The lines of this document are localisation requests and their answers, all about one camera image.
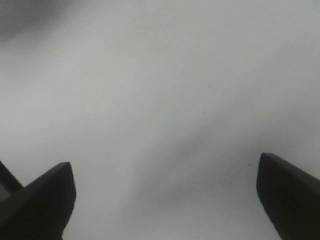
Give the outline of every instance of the white surface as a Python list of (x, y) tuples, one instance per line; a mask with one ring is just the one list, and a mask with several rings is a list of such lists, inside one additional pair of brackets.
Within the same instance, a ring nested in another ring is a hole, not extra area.
[(277, 240), (261, 152), (320, 177), (318, 0), (93, 1), (0, 45), (0, 158), (58, 162), (65, 240)]

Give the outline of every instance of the gray background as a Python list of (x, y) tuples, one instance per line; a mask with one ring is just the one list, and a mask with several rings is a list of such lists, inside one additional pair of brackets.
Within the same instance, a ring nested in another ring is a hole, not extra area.
[(318, 0), (10, 4), (0, 158), (24, 185), (71, 162), (64, 239), (279, 239), (258, 160), (320, 178)]

